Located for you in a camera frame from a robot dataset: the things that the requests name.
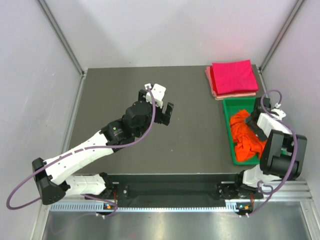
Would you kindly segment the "orange t shirt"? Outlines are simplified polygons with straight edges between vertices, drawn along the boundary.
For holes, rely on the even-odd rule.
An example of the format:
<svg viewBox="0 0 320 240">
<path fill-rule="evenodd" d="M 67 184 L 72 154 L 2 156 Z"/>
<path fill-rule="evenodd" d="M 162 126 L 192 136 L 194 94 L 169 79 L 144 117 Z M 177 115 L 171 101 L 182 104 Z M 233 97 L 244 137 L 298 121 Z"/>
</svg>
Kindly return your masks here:
<svg viewBox="0 0 320 240">
<path fill-rule="evenodd" d="M 232 142 L 235 143 L 235 159 L 238 163 L 244 163 L 253 157 L 260 158 L 266 145 L 266 140 L 261 141 L 247 126 L 245 119 L 250 114 L 242 109 L 230 118 L 230 131 Z"/>
</svg>

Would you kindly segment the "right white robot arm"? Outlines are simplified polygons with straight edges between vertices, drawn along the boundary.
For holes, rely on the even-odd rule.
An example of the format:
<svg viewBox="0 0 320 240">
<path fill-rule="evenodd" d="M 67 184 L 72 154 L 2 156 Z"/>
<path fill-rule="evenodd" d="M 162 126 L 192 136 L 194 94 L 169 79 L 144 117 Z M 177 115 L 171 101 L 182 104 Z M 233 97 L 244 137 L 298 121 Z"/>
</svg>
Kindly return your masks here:
<svg viewBox="0 0 320 240">
<path fill-rule="evenodd" d="M 271 106 L 269 98 L 257 97 L 251 113 L 241 110 L 230 118 L 236 161 L 259 159 L 256 166 L 237 175 L 233 185 L 237 197 L 255 193 L 262 183 L 295 181 L 301 175 L 307 138 L 293 136 L 283 124 L 285 116 L 279 105 Z"/>
</svg>

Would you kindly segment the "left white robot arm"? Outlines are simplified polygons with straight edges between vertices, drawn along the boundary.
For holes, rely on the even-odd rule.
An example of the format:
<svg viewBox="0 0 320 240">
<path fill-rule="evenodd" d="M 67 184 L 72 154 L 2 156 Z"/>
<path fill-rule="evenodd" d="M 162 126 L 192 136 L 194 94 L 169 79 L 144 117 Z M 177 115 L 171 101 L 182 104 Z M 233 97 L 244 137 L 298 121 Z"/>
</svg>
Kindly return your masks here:
<svg viewBox="0 0 320 240">
<path fill-rule="evenodd" d="M 52 205 L 64 197 L 89 195 L 107 199 L 114 193 L 114 185 L 107 173 L 76 175 L 94 161 L 112 155 L 142 140 L 152 124 L 169 125 L 174 105 L 163 109 L 166 88 L 159 84 L 146 84 L 138 93 L 138 100 L 125 114 L 101 128 L 91 138 L 60 156 L 32 162 L 40 199 Z"/>
</svg>

